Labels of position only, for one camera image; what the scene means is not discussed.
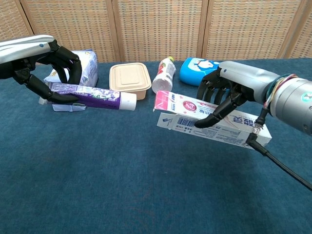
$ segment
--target blue container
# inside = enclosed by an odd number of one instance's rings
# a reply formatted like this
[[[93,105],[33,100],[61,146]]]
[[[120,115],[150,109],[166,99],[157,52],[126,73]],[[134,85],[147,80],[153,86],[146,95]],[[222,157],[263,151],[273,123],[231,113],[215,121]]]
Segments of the blue container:
[[[219,63],[204,58],[187,58],[181,66],[179,78],[182,82],[199,86],[203,77],[218,68]]]

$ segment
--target white bottle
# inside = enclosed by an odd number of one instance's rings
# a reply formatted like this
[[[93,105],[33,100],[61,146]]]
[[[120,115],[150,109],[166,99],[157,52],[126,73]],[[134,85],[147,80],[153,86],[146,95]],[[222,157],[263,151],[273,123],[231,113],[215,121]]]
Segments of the white bottle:
[[[157,93],[159,90],[172,90],[172,80],[176,72],[176,67],[173,62],[173,57],[167,57],[160,62],[158,66],[158,73],[152,83],[152,90],[154,93]]]

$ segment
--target table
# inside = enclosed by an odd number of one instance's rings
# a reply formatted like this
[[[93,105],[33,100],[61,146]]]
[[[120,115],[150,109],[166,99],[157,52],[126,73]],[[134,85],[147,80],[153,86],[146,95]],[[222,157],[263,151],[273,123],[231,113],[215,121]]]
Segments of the table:
[[[310,58],[240,62],[312,79]],[[144,63],[151,79],[158,63]],[[97,87],[109,88],[115,64],[98,64]],[[173,92],[195,97],[175,65]],[[154,97],[149,89],[133,112],[58,113],[0,80],[0,233],[312,233],[310,191],[256,151],[157,127]],[[267,148],[312,182],[311,138],[273,117],[266,124]]]

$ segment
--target beige food container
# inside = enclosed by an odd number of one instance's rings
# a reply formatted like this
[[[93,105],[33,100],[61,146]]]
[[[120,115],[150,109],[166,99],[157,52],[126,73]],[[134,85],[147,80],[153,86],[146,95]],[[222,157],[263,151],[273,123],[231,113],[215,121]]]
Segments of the beige food container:
[[[151,78],[143,63],[125,63],[111,67],[109,88],[111,90],[136,94],[137,100],[145,98],[146,90],[152,86]]]

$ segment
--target white toothpaste cap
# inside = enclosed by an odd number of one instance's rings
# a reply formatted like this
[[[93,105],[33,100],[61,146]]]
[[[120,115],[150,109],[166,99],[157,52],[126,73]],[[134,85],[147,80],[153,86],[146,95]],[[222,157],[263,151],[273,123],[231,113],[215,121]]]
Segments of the white toothpaste cap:
[[[134,111],[137,105],[137,95],[120,92],[121,100],[120,100],[120,110],[129,110]]]

